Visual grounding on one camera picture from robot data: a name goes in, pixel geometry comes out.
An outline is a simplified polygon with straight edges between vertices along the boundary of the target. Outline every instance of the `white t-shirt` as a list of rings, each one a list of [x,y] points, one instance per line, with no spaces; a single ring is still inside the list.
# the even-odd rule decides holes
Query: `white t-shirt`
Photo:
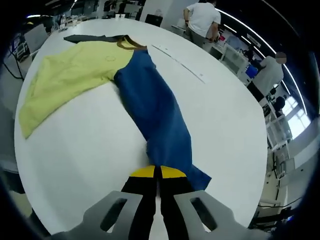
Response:
[[[260,65],[263,68],[252,80],[253,84],[260,90],[263,96],[268,95],[275,84],[284,78],[282,65],[277,63],[272,56],[267,56]]]
[[[195,3],[186,8],[191,12],[189,28],[204,38],[213,22],[221,22],[220,12],[209,2]]]

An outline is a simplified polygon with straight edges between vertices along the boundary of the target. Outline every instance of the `man in white shirt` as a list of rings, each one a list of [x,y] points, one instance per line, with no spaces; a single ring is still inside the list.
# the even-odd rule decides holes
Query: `man in white shirt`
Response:
[[[221,22],[221,15],[215,6],[217,0],[207,0],[203,3],[195,3],[183,10],[186,25],[186,34],[191,42],[202,48],[209,29],[212,31],[212,42],[219,35],[218,25]]]
[[[282,64],[287,61],[287,56],[283,52],[277,52],[275,58],[267,56],[260,63],[262,69],[247,86],[255,99],[260,102],[267,96],[275,84],[284,78]]]

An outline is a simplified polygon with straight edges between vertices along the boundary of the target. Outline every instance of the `cable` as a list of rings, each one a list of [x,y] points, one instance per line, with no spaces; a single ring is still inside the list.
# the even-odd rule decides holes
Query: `cable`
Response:
[[[8,72],[11,74],[12,77],[14,77],[15,79],[25,80],[23,77],[15,76],[15,75],[9,70],[9,68],[7,67],[7,65],[6,65],[4,62],[3,62],[3,65],[4,65],[4,67],[8,70]]]
[[[21,70],[20,70],[20,66],[19,66],[19,62],[18,62],[18,59],[17,59],[16,55],[14,55],[14,53],[10,50],[10,48],[9,48],[9,52],[13,55],[13,57],[15,59],[16,65],[18,67],[18,70],[19,70],[19,73],[20,73],[20,76],[21,76],[21,79],[25,80],[25,78],[22,76],[22,73],[21,73]]]
[[[301,197],[299,197],[299,198],[297,198],[296,200],[294,200],[294,201],[290,202],[289,204],[284,205],[284,206],[261,206],[261,205],[259,205],[259,204],[258,204],[258,206],[259,206],[259,207],[261,207],[261,208],[285,208],[285,207],[287,207],[287,206],[289,206],[289,205],[291,205],[291,204],[295,203],[295,202],[296,202],[296,201],[298,201],[299,199],[302,199],[302,196],[301,196]]]

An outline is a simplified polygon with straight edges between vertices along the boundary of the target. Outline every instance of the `window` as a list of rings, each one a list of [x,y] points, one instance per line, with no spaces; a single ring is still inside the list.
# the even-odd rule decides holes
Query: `window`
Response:
[[[282,108],[283,114],[287,116],[296,106],[298,106],[297,101],[292,96],[288,97],[285,101],[284,107]],[[298,137],[309,126],[310,122],[310,119],[302,109],[288,119],[292,139]]]
[[[288,124],[292,133],[292,139],[299,136],[309,126],[310,122],[310,119],[302,109],[290,118]]]
[[[297,105],[297,101],[292,96],[288,97],[285,101],[284,107],[282,108],[283,114],[287,116]]]

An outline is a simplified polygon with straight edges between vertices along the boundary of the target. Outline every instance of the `round table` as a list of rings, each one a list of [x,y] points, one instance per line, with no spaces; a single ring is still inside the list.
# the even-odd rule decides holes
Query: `round table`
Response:
[[[193,164],[212,177],[206,191],[232,209],[247,227],[264,186],[267,135],[262,108],[241,81],[206,51],[162,28],[129,19],[95,19],[54,32],[33,60],[16,112],[44,56],[73,43],[64,37],[128,34],[148,46],[157,70],[173,91],[192,141]],[[200,81],[152,45],[162,45],[201,72]],[[68,231],[109,192],[120,191],[128,176],[148,165],[146,141],[124,109],[117,88],[107,83],[69,101],[28,138],[19,121],[15,155],[27,197],[47,230]],[[166,239],[159,202],[150,239]]]

